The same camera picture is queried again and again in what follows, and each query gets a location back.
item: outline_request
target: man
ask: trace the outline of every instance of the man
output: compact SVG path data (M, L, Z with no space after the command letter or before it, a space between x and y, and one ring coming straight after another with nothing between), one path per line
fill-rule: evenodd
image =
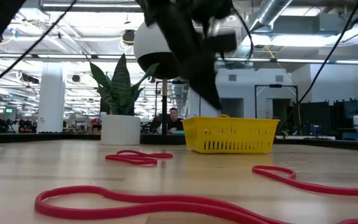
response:
M178 109L171 108L169 110L169 117L171 119L168 121L168 133L172 134L174 131L183 131L182 119L178 118Z

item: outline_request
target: yellow basket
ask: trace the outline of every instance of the yellow basket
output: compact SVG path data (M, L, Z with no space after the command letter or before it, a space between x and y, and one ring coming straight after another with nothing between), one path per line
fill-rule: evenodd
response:
M186 145L200 153L270 153L276 119L194 117L184 119Z

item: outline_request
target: table surface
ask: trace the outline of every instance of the table surface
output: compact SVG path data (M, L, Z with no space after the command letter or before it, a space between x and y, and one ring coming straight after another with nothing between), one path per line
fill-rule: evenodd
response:
M169 152L157 167L105 161L106 154L133 149ZM42 141L0 144L0 223L179 224L233 223L206 215L161 212L117 220L76 221L34 212L34 198L44 190L70 185L98 185L139 195L190 194L225 200L290 223L338 223L358 218L358 197L305 192L251 172L254 165L289 167L298 179L338 187L358 187L358 151L312 146L274 145L271 154L203 155L185 146L102 146L99 141ZM121 207L97 195L52 198L73 208Z
M338 128L336 131L339 131L339 132L347 132L347 131L357 132L358 128Z

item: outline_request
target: red rubber band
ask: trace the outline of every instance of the red rubber band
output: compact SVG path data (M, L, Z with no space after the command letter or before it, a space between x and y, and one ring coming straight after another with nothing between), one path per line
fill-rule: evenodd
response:
M267 172L266 170L282 171L289 174L289 176L287 178L280 177L279 175L272 174L270 172ZM358 189L328 187L298 181L295 179L295 171L282 167L255 166L252 168L252 171L256 174L264 175L266 177L303 190L321 192L326 194L358 196ZM80 209L62 208L49 205L44 202L46 198L77 193L99 194L112 200L139 204L121 208ZM278 220L263 217L262 215L258 215L237 205L211 198L187 195L130 195L113 192L112 190L96 186L62 187L43 192L35 199L35 210L41 214L48 215L51 217L80 220L122 218L152 212L175 211L201 213L238 222L241 224L288 224ZM358 224L358 220L345 220L340 224Z
M122 155L124 153L133 153L134 155ZM107 155L105 159L112 160L112 161L120 161L120 162L126 162L129 164L134 165L156 165L157 159L170 159L173 155L169 153L143 153L133 150L121 150L117 152L115 155Z
M267 172L266 170L281 171L281 172L287 173L289 175L288 175L288 177L282 177L277 174ZM324 194L333 194L333 195L358 196L358 189L355 189L355 188L330 187L330 186L319 185L319 184L310 184L310 183L296 180L295 171L291 170L291 169L283 168L283 167L254 166L252 168L252 171L256 174L260 174L265 177L269 177L273 180L277 180L279 182L283 182L284 184L288 184L288 185L291 185L292 187L296 187L296 188L303 189L303 190L324 193Z

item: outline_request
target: snake plant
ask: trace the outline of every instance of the snake plant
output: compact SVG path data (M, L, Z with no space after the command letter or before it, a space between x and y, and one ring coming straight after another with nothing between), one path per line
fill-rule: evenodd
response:
M144 88L139 88L140 84L155 73L158 64L149 67L145 75L134 86L131 86L131 78L127 68L125 54L118 60L112 79L95 64L89 62L91 66L91 76L98 83L99 94L110 107L111 114L133 115L134 102L138 99Z

